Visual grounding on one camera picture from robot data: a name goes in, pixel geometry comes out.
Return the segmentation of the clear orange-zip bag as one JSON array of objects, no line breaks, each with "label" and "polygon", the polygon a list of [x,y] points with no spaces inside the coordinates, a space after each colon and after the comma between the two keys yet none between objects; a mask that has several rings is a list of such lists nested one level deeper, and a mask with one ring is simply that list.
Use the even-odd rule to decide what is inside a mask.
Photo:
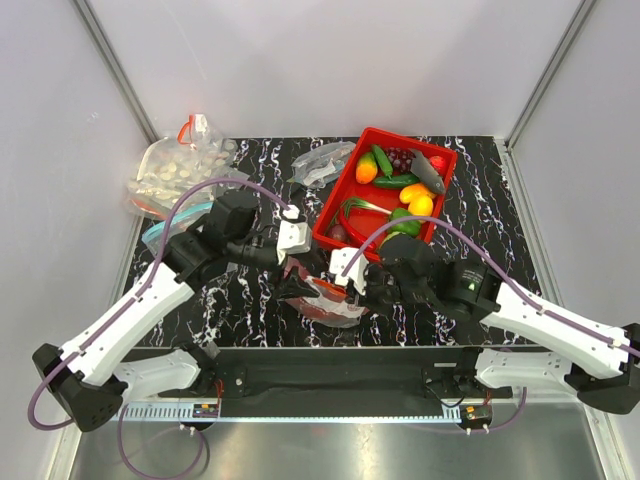
[{"label": "clear orange-zip bag", "polygon": [[331,328],[351,328],[369,310],[348,303],[338,286],[313,276],[298,260],[289,259],[275,290],[284,301],[307,319]]}]

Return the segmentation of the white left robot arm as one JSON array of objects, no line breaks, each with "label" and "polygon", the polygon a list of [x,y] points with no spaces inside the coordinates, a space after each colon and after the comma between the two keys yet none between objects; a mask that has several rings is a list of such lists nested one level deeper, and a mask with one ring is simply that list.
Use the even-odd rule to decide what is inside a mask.
[{"label": "white left robot arm", "polygon": [[145,274],[95,323],[60,347],[45,343],[34,352],[44,388],[69,423],[91,432],[131,401],[174,390],[203,396],[217,387],[215,345],[186,344],[134,362],[125,357],[167,314],[229,265],[282,278],[288,258],[309,251],[311,232],[298,207],[283,207],[274,240],[254,229],[258,212],[259,202],[250,192],[224,193],[185,231],[163,234]]}]

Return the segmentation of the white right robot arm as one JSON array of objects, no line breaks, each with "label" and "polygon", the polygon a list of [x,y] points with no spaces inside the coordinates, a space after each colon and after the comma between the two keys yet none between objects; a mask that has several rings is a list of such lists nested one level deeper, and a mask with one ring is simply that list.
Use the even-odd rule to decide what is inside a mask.
[{"label": "white right robot arm", "polygon": [[426,244],[393,234],[379,261],[360,257],[346,269],[357,299],[375,311],[428,304],[459,323],[516,333],[541,351],[468,347],[450,375],[476,396],[506,387],[567,392],[587,406],[623,415],[639,404],[639,327],[611,327],[563,309],[473,260],[445,261]]}]

